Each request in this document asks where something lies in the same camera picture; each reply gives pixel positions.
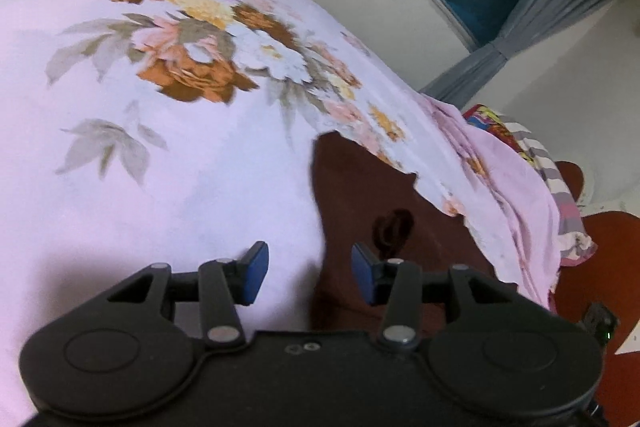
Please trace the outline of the dark maroon long-sleeve shirt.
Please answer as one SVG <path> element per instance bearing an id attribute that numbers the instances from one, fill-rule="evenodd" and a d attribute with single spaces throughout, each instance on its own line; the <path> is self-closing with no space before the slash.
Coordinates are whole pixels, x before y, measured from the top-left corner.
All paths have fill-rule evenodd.
<path id="1" fill-rule="evenodd" d="M 425 272 L 462 263 L 493 279 L 462 217 L 449 217 L 416 191 L 416 175 L 402 173 L 337 132 L 314 143 L 311 185 L 326 253 L 309 305 L 315 331 L 378 331 L 384 311 L 363 299 L 352 273 L 352 245 L 378 259 L 408 260 Z"/>

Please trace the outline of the pink blanket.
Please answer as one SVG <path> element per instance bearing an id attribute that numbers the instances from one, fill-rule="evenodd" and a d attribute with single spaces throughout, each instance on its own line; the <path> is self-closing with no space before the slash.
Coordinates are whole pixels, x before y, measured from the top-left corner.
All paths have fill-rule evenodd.
<path id="1" fill-rule="evenodd" d="M 472 236 L 500 281 L 552 311 L 561 264 L 559 210 L 544 181 L 521 156 L 492 134 L 468 124 L 452 105 L 422 95 L 420 103 L 463 160 L 471 183 L 491 195 L 485 223 Z"/>

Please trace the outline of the striped pillow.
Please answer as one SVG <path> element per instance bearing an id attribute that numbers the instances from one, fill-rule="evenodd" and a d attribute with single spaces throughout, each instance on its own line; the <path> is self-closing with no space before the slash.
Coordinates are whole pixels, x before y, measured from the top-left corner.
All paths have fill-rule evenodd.
<path id="1" fill-rule="evenodd" d="M 506 130 L 512 134 L 525 157 L 529 159 L 529 164 L 541 176 L 558 206 L 562 267 L 581 265 L 596 252 L 597 245 L 582 223 L 582 216 L 576 200 L 570 193 L 570 188 L 562 177 L 559 167 L 551 158 L 548 150 L 533 135 L 533 132 L 510 117 L 503 116 L 502 122 Z"/>

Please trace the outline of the colourful red pillow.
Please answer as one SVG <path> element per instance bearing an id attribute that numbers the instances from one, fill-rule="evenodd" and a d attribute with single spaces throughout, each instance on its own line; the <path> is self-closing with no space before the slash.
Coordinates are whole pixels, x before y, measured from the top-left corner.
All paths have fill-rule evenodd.
<path id="1" fill-rule="evenodd" d="M 529 165 L 533 166 L 533 159 L 525 152 L 520 143 L 516 141 L 513 133 L 506 127 L 501 116 L 484 104 L 476 104 L 463 113 L 463 118 L 471 126 L 482 129 L 493 135 L 502 143 L 509 145 Z"/>

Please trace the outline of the floral pink bed sheet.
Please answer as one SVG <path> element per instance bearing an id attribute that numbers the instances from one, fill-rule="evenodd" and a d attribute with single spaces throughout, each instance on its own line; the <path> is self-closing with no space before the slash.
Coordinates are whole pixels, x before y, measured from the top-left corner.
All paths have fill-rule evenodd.
<path id="1" fill-rule="evenodd" d="M 472 236 L 494 199 L 420 98 L 311 0 L 1 0 L 2 424 L 32 415 L 18 352 L 61 296 L 153 262 L 264 241 L 244 324 L 306 327 L 322 133 L 415 174 Z"/>

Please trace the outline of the red wooden headboard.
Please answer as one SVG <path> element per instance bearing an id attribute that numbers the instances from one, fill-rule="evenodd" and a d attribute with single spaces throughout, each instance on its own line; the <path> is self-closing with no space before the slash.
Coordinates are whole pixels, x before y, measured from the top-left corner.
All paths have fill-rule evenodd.
<path id="1" fill-rule="evenodd" d="M 582 207 L 582 223 L 597 245 L 584 263 L 561 270 L 555 306 L 576 321 L 591 303 L 618 318 L 605 348 L 597 403 L 612 426 L 639 424 L 639 187 L 611 202 Z"/>

